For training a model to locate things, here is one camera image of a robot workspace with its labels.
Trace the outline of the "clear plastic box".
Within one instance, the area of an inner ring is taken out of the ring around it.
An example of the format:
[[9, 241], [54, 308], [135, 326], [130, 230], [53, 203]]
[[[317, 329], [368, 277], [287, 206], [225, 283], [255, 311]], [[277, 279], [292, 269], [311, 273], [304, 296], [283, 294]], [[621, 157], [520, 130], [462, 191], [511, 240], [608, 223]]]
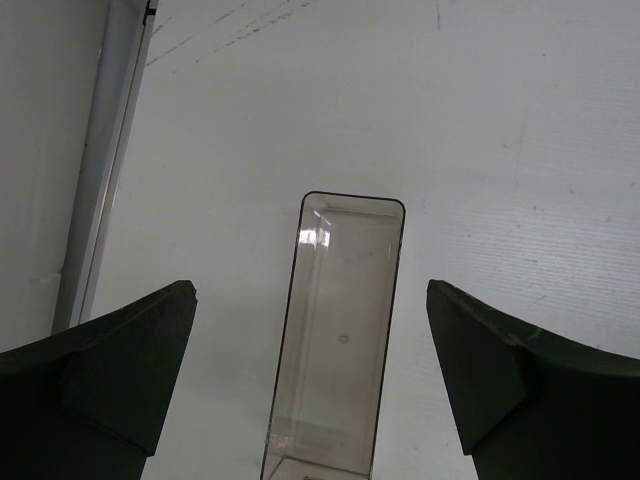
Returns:
[[262, 478], [371, 477], [405, 214], [392, 198], [303, 197]]

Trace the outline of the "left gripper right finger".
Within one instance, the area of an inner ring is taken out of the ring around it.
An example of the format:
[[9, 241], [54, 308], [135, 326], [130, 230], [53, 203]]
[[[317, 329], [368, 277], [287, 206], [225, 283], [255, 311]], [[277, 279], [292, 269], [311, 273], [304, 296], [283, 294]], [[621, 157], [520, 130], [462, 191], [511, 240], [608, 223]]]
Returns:
[[478, 478], [638, 478], [638, 360], [544, 330], [443, 280], [430, 280], [426, 309]]

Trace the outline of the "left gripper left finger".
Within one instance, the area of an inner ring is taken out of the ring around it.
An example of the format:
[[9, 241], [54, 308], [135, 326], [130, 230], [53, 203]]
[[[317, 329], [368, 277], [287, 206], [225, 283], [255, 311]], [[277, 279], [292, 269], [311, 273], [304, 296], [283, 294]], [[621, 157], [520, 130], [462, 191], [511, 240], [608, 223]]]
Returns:
[[139, 479], [197, 308], [189, 280], [1, 355], [4, 479]]

